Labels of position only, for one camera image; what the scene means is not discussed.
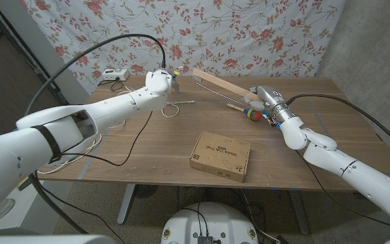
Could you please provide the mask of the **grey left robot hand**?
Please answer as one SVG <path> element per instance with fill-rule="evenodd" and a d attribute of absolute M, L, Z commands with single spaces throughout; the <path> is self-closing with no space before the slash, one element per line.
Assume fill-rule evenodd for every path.
<path fill-rule="evenodd" d="M 180 74 L 179 69 L 176 69 L 173 71 L 172 78 L 171 78 L 171 87 L 172 89 L 178 93 L 179 92 L 179 84 L 177 82 L 177 76 Z"/>

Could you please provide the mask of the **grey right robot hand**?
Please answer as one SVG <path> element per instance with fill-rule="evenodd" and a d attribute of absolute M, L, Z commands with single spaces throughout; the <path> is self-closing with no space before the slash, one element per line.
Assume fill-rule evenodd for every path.
<path fill-rule="evenodd" d="M 276 89 L 261 85 L 250 88 L 250 92 L 259 98 L 258 100 L 254 100 L 248 96 L 242 97 L 242 100 L 251 108 L 260 111 L 267 110 L 280 123 L 296 117 L 296 114 L 289 109 L 281 93 Z"/>

